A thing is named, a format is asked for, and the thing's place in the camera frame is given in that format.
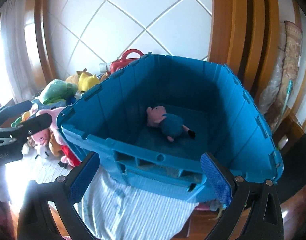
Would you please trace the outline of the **pig plush red dress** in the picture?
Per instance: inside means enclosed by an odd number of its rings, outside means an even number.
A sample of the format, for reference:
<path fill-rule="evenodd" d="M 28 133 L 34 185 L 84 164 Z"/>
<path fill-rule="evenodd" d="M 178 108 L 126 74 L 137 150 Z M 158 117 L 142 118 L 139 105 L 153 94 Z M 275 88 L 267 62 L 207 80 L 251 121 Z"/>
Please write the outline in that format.
<path fill-rule="evenodd" d="M 52 123 L 48 128 L 43 129 L 40 132 L 32 135 L 32 139 L 37 145 L 48 145 L 50 151 L 55 156 L 59 155 L 59 151 L 62 151 L 64 156 L 61 158 L 60 165 L 65 166 L 66 164 L 72 167 L 80 165 L 81 161 L 73 154 L 69 149 L 62 135 L 59 132 L 58 125 L 56 123 L 57 117 L 65 109 L 65 107 L 57 107 L 54 109 L 41 109 L 35 114 L 35 117 L 41 114 L 49 114 L 52 117 Z"/>

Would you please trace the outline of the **green plush toy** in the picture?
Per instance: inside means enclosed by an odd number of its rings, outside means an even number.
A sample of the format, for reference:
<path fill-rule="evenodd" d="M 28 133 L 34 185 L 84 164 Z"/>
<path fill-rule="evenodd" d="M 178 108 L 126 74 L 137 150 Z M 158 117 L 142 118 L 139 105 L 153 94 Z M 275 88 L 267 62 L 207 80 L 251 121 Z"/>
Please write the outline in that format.
<path fill-rule="evenodd" d="M 77 91 L 78 86 L 76 84 L 54 79 L 48 85 L 46 85 L 37 98 L 41 103 L 47 105 L 55 102 L 56 100 L 67 100 L 68 98 L 75 96 Z"/>

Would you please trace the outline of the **yellow tiger plush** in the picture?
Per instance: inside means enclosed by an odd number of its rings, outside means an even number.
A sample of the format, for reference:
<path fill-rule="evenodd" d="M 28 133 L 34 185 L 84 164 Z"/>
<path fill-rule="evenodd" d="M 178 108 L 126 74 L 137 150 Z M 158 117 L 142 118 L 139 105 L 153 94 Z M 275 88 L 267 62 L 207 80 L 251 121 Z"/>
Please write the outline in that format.
<path fill-rule="evenodd" d="M 81 73 L 78 81 L 78 91 L 86 92 L 99 83 L 100 81 L 96 75 L 89 76 L 86 73 Z"/>

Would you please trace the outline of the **dark wooden chair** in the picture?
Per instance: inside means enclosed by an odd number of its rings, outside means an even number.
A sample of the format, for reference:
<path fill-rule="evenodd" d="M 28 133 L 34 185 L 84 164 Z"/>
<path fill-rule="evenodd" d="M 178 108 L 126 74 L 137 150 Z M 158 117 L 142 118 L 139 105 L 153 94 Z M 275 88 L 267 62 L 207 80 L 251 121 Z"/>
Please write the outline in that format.
<path fill-rule="evenodd" d="M 280 146 L 282 139 L 287 139 L 280 147 L 284 171 L 276 190 L 280 202 L 284 203 L 306 185 L 306 133 L 288 116 L 273 134 L 276 146 Z"/>

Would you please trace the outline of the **light striped table cloth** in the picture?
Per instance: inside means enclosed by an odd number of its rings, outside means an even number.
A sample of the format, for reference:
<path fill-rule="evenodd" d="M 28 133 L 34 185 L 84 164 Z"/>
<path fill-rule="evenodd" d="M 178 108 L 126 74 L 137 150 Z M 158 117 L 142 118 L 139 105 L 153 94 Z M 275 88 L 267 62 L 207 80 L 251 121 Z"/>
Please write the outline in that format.
<path fill-rule="evenodd" d="M 52 182 L 71 168 L 58 165 L 50 155 L 42 158 L 33 148 L 6 165 L 11 207 L 18 212 L 28 183 Z M 99 167 L 81 202 L 74 204 L 80 218 L 98 239 L 172 239 L 182 230 L 197 203 L 161 196 L 116 182 Z"/>

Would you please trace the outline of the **pig plush blue shirt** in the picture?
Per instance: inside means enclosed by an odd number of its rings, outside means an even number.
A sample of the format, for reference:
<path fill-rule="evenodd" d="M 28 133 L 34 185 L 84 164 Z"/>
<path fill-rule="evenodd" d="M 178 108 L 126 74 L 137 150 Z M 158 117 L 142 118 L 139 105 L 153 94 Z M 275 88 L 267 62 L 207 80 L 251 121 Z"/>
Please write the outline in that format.
<path fill-rule="evenodd" d="M 183 119 L 178 115 L 167 113 L 164 106 L 148 107 L 146 114 L 147 126 L 159 128 L 169 142 L 174 142 L 183 132 L 191 139 L 196 138 L 196 133 L 184 125 Z"/>

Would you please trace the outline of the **rolled patterned carpet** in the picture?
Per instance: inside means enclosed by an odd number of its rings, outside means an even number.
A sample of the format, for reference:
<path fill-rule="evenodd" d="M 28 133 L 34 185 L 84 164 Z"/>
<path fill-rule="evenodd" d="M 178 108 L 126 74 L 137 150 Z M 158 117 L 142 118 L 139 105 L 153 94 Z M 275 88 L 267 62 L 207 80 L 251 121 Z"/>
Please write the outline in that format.
<path fill-rule="evenodd" d="M 297 79 L 303 32 L 291 21 L 280 24 L 278 58 L 269 84 L 262 95 L 262 111 L 270 128 L 277 128 Z"/>

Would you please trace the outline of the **blue plastic storage crate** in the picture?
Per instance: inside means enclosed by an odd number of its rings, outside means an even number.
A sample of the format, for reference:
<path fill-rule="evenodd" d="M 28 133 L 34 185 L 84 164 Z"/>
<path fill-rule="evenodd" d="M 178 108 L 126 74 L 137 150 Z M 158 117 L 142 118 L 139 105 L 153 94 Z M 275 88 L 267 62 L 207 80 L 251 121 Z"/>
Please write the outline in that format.
<path fill-rule="evenodd" d="M 191 203 L 216 198 L 205 153 L 251 183 L 284 169 L 253 98 L 228 66 L 207 61 L 144 55 L 66 107 L 57 125 L 79 160 L 95 152 L 117 182 Z"/>

